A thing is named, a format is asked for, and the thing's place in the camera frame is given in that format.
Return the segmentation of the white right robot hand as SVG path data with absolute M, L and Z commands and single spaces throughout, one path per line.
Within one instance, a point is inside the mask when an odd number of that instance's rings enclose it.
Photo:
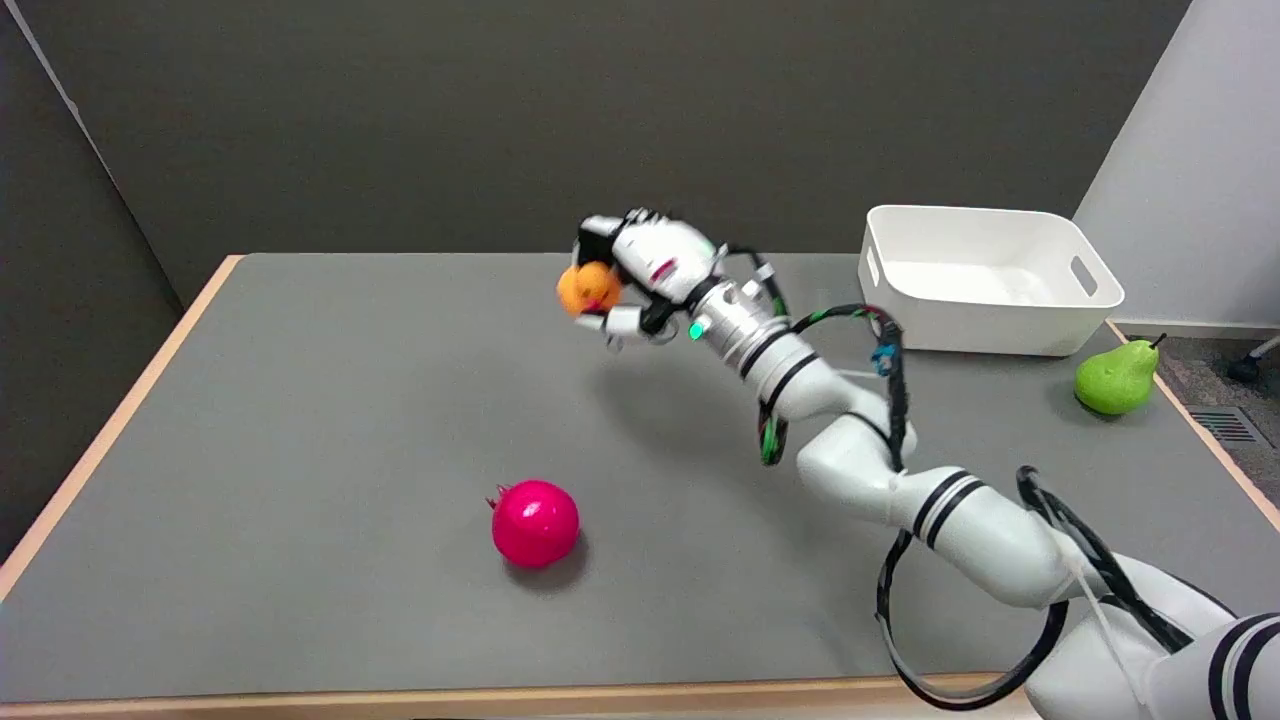
M 635 208 L 579 223 L 556 293 L 571 318 L 609 345 L 664 345 L 677 333 L 676 315 L 691 310 L 722 274 L 721 251 L 700 231 Z

